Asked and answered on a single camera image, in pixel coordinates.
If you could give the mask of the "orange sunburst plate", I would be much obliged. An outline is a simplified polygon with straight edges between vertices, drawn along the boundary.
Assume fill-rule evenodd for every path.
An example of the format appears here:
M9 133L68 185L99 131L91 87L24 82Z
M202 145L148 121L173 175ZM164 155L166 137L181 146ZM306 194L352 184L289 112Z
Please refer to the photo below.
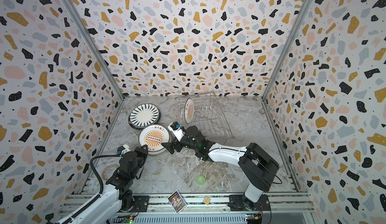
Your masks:
M167 149L162 143L171 141L171 134L169 130L159 124L153 124L145 127L138 136L140 146L148 146L148 154L151 156L157 156Z
M193 120L195 112L194 101L192 98L188 98L185 104L184 118L187 124L190 124Z

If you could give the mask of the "blue leaf pattern plate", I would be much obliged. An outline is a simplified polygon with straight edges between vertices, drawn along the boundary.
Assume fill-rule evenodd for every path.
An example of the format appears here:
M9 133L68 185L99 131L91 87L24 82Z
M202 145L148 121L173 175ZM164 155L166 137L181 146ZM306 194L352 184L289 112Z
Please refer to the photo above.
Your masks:
M158 123L160 110L153 104L141 104L129 114L129 125L134 129L143 129Z

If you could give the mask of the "orange sunburst plate front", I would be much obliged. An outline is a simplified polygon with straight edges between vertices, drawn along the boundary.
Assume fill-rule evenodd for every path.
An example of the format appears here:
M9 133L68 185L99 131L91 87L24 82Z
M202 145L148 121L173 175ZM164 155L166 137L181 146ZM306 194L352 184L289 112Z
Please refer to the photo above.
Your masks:
M194 101L192 98L188 98L185 104L184 118L187 124L190 124L193 120L195 112Z

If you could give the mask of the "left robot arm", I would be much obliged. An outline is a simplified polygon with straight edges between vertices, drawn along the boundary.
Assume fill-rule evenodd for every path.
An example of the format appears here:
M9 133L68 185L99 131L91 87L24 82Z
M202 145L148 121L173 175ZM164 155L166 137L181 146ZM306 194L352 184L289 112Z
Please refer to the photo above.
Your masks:
M148 157L148 145L129 150L127 145L119 147L115 155L100 155L91 158L90 168L96 176L100 189L59 224L108 224L109 218L118 211L129 211L134 206L133 192L130 190L135 179L141 175L139 170ZM94 166L94 160L101 158L119 158L119 167L104 182Z

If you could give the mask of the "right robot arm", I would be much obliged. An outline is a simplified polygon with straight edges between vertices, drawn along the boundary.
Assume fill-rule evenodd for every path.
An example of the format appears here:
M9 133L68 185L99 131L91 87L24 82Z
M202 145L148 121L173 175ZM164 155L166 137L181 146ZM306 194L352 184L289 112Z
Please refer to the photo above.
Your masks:
M185 129L177 122L172 123L168 129L175 137L171 142L163 142L162 146L171 154L186 148L194 150L195 156L202 161L222 162L241 168L249 184L241 197L242 203L231 201L230 208L254 210L261 196L275 183L279 164L258 144L252 142L247 147L224 146L207 140L196 126Z

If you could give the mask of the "colourful playing card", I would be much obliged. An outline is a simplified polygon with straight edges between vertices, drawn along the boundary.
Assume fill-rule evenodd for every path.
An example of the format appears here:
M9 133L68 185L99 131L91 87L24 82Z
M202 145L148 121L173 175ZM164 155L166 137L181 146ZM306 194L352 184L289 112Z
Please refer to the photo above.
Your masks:
M187 206L187 203L184 201L183 197L178 191L175 191L173 194L171 194L168 197L168 201L177 214Z

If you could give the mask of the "small wooden block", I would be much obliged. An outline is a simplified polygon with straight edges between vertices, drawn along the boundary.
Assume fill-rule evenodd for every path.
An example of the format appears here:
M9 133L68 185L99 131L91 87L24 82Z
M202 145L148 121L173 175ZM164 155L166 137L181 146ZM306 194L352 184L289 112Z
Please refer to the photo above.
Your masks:
M204 198L204 200L203 200L203 204L209 205L210 202L211 202L211 199L210 199L209 197L205 196L205 198Z

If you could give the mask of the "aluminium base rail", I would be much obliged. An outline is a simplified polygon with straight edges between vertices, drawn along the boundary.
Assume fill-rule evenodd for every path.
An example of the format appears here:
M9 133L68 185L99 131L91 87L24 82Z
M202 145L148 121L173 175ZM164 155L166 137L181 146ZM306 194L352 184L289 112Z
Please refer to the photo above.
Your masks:
M203 204L205 196L211 199ZM257 210L237 211L229 203L240 193L183 193L187 203L180 213L176 213L168 201L167 194L140 194L140 211L132 212L136 224L247 224L252 216L258 215L262 224L317 224L316 213L308 194L304 192L268 192L261 197Z

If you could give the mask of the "aluminium corner post left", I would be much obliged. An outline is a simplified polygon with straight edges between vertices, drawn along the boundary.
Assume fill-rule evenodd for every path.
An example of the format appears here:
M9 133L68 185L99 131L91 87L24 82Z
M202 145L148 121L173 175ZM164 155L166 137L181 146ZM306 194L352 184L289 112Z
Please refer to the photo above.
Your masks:
M121 92L117 82L112 76L112 73L109 69L109 67L106 65L104 58L102 57L102 54L100 51L97 49L94 41L92 40L87 27L83 24L81 17L76 10L76 7L74 6L73 2L71 0L61 0L62 3L64 4L67 12L70 14L70 16L73 19L74 24L78 28L80 34L82 35L83 39L85 40L87 46L89 47L91 53L93 54L94 57L96 57L97 62L99 63L101 69L103 70L106 78L110 82L112 89L115 91L116 95L120 99L120 101L124 101L125 96Z

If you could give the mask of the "aluminium corner post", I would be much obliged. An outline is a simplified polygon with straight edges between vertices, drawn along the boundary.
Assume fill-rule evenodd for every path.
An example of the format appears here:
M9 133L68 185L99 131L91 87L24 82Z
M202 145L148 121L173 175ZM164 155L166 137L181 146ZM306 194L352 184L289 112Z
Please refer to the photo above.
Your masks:
M76 7L74 6L73 2L71 0L61 0L62 3L64 4L67 12L70 14L70 16L73 19L74 24L78 28L80 34L82 35L83 39L85 40L87 46L89 47L91 53L93 54L94 57L96 57L97 62L99 63L101 69L103 70L106 78L110 82L112 89L115 91L116 95L120 99L120 101L124 101L125 96L121 92L117 82L112 76L112 73L109 69L109 67L106 65L104 58L102 57L102 54L100 51L97 49L94 41L92 40L87 27L83 24L81 17L76 10Z
M274 69L272 70L272 74L271 74L271 77L268 81L268 84L266 86L266 89L262 95L262 102L265 103L266 102L266 99L268 99L269 97L269 91L271 90L274 82L275 82L275 78L277 77L277 75L279 74L279 70L281 69L281 67L283 66L284 64L284 61L285 61L285 58L287 56L287 54L289 53L289 50L291 48L291 45L292 43L294 42L295 40L295 37L297 36L297 33L302 25L302 22L305 18L305 15L308 11L308 8L311 4L311 1L312 0L304 0L300 10L299 10L299 14L298 16L296 17L296 20L293 24L293 27L291 28L291 31L289 32L289 35L288 35L288 38L286 39L285 41L285 44L284 44L284 47L283 47L283 50L278 58L278 62L276 64L276 66L274 67Z

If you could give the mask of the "aluminium corner post right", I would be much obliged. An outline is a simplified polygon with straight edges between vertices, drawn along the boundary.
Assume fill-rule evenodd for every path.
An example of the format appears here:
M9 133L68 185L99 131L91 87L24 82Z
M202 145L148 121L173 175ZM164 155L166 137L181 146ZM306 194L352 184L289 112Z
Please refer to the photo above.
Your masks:
M293 24L293 27L291 28L291 31L289 32L289 35L288 35L288 38L286 39L285 41L285 44L284 44L284 47L283 47L283 50L278 58L278 62L276 64L276 66L274 67L274 69L272 70L272 74L271 74L271 77L268 81L268 84L266 86L266 89L262 95L262 102L265 103L266 102L266 99L268 99L269 97L269 91L271 90L274 82L275 82L275 78L277 77L277 75L279 74L279 70L281 69L281 67L283 66L284 64L284 61L285 61L285 58L287 56L287 54L289 53L289 50L291 48L291 45L292 43L294 42L295 40L295 37L297 36L297 33L302 25L302 22L305 18L305 15L308 11L308 8L311 4L311 1L312 0L304 0L300 10L299 10L299 14L298 16L296 17L296 20Z

